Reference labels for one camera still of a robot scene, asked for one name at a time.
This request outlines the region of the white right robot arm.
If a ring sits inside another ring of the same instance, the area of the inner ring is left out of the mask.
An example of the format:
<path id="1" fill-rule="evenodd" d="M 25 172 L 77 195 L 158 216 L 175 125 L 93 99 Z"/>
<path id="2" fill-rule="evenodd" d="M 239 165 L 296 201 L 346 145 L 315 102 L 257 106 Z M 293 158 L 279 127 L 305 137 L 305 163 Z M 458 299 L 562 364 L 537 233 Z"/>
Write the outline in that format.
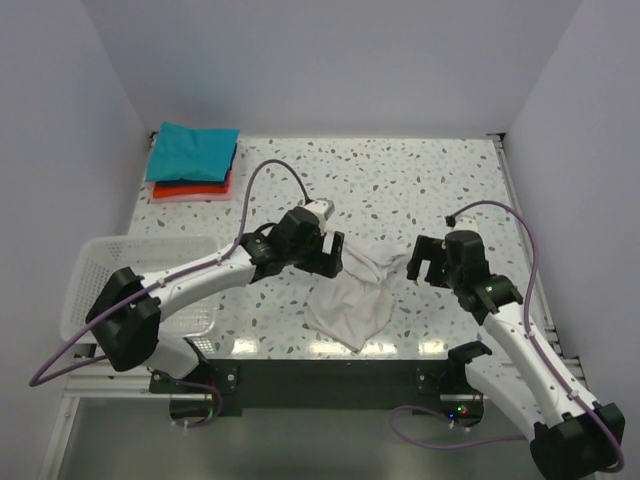
<path id="1" fill-rule="evenodd" d="M 517 287 L 491 272 L 480 235 L 420 235 L 408 279 L 417 279 L 424 262 L 426 282 L 451 290 L 511 364 L 501 366 L 483 342 L 470 342 L 448 354 L 454 379 L 488 396 L 518 427 L 540 473 L 579 479 L 622 466 L 624 415 L 615 404 L 602 404 L 563 363 L 526 313 Z"/>

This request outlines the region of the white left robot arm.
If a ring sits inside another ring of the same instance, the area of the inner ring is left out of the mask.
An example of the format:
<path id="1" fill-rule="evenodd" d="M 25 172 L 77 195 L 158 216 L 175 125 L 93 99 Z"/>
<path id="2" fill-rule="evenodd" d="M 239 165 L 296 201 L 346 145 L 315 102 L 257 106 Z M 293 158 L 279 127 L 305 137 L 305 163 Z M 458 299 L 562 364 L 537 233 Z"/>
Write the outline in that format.
<path id="1" fill-rule="evenodd" d="M 206 297 L 277 276 L 288 266 L 336 277 L 343 233 L 334 233 L 330 252 L 323 250 L 333 211 L 330 201 L 314 200 L 196 261 L 144 274 L 121 268 L 108 279 L 86 324 L 117 372 L 144 366 L 177 381 L 207 383 L 213 368 L 204 354 L 191 340 L 163 333 L 162 322 Z"/>

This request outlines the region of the white t-shirt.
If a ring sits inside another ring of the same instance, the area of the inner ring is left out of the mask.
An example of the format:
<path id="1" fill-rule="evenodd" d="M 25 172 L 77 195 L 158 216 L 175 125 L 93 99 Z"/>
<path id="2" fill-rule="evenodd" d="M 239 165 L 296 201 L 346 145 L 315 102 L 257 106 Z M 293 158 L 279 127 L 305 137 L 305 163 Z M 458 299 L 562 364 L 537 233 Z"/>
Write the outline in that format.
<path id="1" fill-rule="evenodd" d="M 351 351 L 361 350 L 391 319 L 394 299 L 387 280 L 406 257 L 407 248 L 401 244 L 346 239 L 343 270 L 333 279 L 320 279 L 313 288 L 306 324 Z"/>

